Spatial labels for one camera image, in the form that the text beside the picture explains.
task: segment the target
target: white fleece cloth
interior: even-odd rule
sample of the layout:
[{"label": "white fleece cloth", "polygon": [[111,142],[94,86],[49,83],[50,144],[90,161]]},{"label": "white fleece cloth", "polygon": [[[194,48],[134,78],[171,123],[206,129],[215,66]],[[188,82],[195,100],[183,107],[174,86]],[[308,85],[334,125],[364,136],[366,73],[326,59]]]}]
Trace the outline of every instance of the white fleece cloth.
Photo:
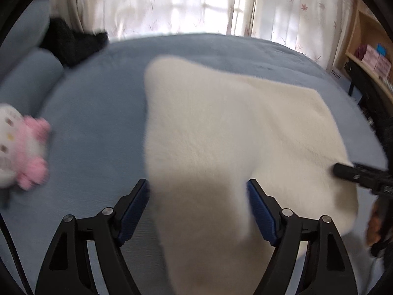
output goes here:
[{"label": "white fleece cloth", "polygon": [[330,174],[350,162],[316,91],[174,57],[148,66],[145,89],[154,220],[177,295],[254,293],[273,248],[249,207],[250,178],[281,207],[351,229],[355,185]]}]

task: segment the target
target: bed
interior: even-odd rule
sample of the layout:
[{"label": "bed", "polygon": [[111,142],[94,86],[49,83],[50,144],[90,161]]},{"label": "bed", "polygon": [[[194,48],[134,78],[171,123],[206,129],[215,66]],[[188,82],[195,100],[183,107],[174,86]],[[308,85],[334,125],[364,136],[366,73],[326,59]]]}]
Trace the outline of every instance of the bed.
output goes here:
[{"label": "bed", "polygon": [[[386,167],[381,145],[356,103],[315,62],[285,46],[217,34],[150,37],[109,44],[77,67],[65,69],[48,91],[37,116],[52,126],[50,177],[46,184],[31,191],[13,191],[9,208],[1,210],[32,287],[64,215],[94,216],[113,206],[145,176],[143,74],[148,63],[162,54],[317,90],[332,112],[349,159]],[[358,288],[362,289],[371,265],[363,245],[374,197],[361,188],[358,197],[358,218],[352,232],[343,239]],[[122,252],[142,294],[173,294],[149,206]],[[97,289],[107,294],[93,243],[89,243],[89,253]],[[17,279],[3,237],[0,257]],[[295,267],[288,294],[295,293],[301,261]]]}]

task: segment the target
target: sheer curtain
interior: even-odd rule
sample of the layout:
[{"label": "sheer curtain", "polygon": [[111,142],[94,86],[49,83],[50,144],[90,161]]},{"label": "sheer curtain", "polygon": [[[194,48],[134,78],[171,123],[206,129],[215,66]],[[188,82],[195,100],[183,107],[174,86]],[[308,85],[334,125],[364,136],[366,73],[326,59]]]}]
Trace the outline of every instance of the sheer curtain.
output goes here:
[{"label": "sheer curtain", "polygon": [[352,0],[51,0],[76,30],[111,40],[212,32],[272,40],[333,65],[348,32]]}]

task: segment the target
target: white plush head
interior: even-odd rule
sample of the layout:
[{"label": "white plush head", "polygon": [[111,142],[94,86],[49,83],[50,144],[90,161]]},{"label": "white plush head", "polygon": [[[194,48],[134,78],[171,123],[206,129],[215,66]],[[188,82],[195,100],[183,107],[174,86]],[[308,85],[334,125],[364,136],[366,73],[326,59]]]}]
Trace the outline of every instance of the white plush head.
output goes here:
[{"label": "white plush head", "polygon": [[15,137],[22,115],[11,105],[0,104],[0,188],[15,181]]}]

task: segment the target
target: blue gripper pad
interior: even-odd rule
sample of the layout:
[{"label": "blue gripper pad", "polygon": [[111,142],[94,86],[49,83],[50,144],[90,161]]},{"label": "blue gripper pad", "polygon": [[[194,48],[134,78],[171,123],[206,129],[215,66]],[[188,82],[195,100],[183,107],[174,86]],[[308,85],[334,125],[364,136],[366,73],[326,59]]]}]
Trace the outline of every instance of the blue gripper pad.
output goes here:
[{"label": "blue gripper pad", "polygon": [[134,234],[147,202],[149,202],[149,182],[145,181],[121,219],[121,230],[117,237],[120,245],[123,245]]},{"label": "blue gripper pad", "polygon": [[251,181],[247,182],[247,191],[252,214],[254,215],[255,221],[257,222],[263,239],[270,242],[271,245],[274,245],[277,241],[276,224],[274,222],[274,218],[259,196],[257,190],[252,185]]}]

